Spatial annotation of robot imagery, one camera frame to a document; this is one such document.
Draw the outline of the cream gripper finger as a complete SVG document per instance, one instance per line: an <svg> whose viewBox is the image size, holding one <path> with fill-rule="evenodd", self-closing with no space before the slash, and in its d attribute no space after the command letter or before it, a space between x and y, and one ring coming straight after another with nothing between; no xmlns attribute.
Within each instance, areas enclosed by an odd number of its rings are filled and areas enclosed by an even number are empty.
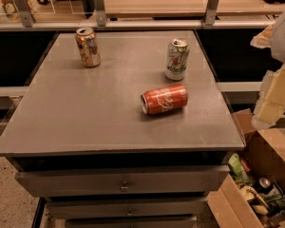
<svg viewBox="0 0 285 228"><path fill-rule="evenodd" d="M270 48L272 45L273 28L274 24L266 27L262 32L253 37L250 45L254 48Z"/></svg>
<svg viewBox="0 0 285 228"><path fill-rule="evenodd" d="M255 129L274 126L285 113L285 64L273 72L268 70L261 82L254 109L252 125Z"/></svg>

